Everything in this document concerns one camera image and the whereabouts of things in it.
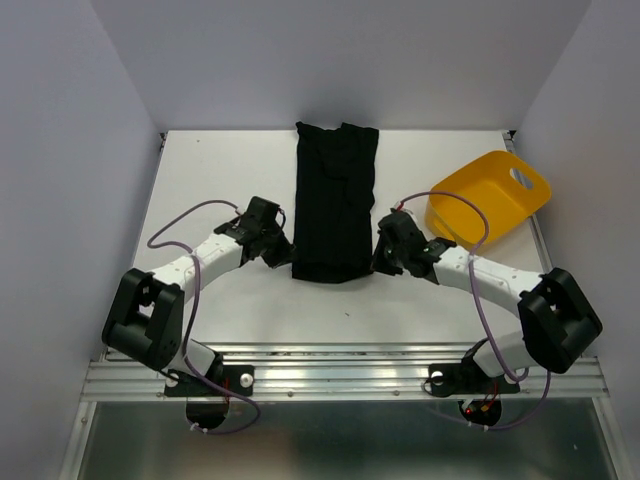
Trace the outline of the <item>black t shirt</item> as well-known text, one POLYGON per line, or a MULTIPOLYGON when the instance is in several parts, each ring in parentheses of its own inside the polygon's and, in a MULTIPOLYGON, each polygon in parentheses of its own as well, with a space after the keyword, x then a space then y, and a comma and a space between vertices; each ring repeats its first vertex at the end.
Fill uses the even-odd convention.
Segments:
POLYGON ((296 123, 296 280, 340 284, 370 274, 379 131, 296 123))

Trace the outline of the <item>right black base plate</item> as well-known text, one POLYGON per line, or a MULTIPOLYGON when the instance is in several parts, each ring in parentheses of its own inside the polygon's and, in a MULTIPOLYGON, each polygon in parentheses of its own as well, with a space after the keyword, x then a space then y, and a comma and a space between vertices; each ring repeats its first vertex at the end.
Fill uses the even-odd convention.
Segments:
POLYGON ((520 387, 502 376, 489 377, 475 364, 435 363, 428 366, 422 390, 436 398, 485 394, 517 394, 520 387))

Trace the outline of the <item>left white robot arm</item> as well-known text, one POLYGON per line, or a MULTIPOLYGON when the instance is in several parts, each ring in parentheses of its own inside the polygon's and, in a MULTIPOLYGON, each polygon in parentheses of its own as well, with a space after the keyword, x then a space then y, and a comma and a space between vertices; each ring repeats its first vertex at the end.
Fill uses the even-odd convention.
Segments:
MULTIPOLYGON (((214 205, 202 202, 176 219, 175 226, 197 209, 214 205)), ((184 319, 184 308, 199 306, 200 294, 214 280, 260 258, 268 267, 288 264, 294 247, 284 233, 286 215, 269 200, 254 196, 247 208, 213 232, 198 246, 179 241, 161 242, 163 227, 147 241, 150 249, 176 247, 184 254, 151 271, 128 270, 112 301, 102 342, 156 372, 171 370, 188 375, 199 393, 222 391, 225 384, 221 354, 191 338, 195 315, 184 319)))

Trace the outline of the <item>aluminium mounting rail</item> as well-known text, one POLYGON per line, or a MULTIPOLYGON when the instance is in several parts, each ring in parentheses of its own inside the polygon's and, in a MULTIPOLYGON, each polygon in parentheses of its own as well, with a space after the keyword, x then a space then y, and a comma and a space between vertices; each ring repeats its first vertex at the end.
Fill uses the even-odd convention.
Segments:
MULTIPOLYGON (((436 363, 458 362, 468 343, 222 343, 214 350, 231 366, 254 368, 257 402, 400 401, 427 396, 421 388, 436 363)), ((88 367, 86 402, 169 400, 162 375, 108 350, 88 367)))

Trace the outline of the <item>yellow plastic basket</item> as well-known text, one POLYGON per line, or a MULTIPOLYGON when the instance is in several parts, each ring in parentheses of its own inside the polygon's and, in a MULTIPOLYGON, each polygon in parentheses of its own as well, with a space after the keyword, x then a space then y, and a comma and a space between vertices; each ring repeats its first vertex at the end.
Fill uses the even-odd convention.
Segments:
POLYGON ((434 185, 426 227, 470 249, 489 226, 484 247, 500 240, 542 208, 552 196, 549 182, 512 153, 494 150, 434 185))

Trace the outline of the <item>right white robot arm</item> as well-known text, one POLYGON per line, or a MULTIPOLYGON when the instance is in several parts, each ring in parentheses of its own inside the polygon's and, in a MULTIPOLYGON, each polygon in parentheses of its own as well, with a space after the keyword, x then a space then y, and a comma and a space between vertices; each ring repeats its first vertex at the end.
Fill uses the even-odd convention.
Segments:
POLYGON ((519 270, 475 256, 455 242, 427 239, 413 217, 394 211, 378 224, 372 268, 411 276, 472 295, 513 314, 514 333, 487 334, 460 363, 460 378, 482 390, 495 378, 539 366, 563 374, 602 333, 603 325, 575 278, 566 270, 519 270))

